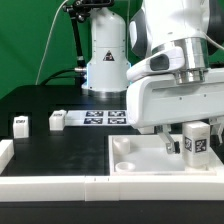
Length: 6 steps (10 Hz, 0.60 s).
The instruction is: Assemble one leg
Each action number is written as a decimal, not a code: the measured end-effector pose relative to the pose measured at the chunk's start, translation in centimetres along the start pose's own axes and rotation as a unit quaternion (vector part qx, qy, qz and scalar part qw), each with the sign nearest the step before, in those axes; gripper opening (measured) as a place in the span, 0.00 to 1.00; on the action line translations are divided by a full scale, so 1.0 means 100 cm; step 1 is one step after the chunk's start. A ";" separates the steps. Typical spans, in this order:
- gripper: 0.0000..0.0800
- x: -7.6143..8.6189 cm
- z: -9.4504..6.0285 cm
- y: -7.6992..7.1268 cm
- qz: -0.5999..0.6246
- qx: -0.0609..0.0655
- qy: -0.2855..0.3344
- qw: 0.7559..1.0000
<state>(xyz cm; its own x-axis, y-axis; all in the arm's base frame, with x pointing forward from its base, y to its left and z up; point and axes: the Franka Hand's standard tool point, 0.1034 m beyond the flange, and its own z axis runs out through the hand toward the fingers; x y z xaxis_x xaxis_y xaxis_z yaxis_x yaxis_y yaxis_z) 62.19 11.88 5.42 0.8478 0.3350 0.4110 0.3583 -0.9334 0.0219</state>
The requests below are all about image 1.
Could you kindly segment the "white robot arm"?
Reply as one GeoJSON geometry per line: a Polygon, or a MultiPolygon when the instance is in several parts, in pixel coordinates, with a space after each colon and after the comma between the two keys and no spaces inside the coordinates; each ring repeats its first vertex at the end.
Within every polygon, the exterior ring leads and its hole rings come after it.
{"type": "Polygon", "coordinates": [[[129,23],[131,49],[141,61],[129,65],[116,49],[122,32],[109,26],[107,8],[93,7],[93,56],[83,91],[100,97],[126,94],[130,125],[157,131],[167,151],[176,123],[224,118],[224,68],[208,61],[207,44],[224,40],[218,0],[143,0],[129,23]]]}

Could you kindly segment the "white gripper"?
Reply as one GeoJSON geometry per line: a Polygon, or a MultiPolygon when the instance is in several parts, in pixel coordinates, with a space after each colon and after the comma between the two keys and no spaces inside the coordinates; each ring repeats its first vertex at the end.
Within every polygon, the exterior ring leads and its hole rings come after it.
{"type": "Polygon", "coordinates": [[[133,128],[158,126],[168,154],[179,154],[180,144],[167,124],[209,119],[211,134],[223,143],[224,70],[209,70],[204,82],[182,85],[172,74],[144,77],[129,86],[126,105],[133,128]]]}

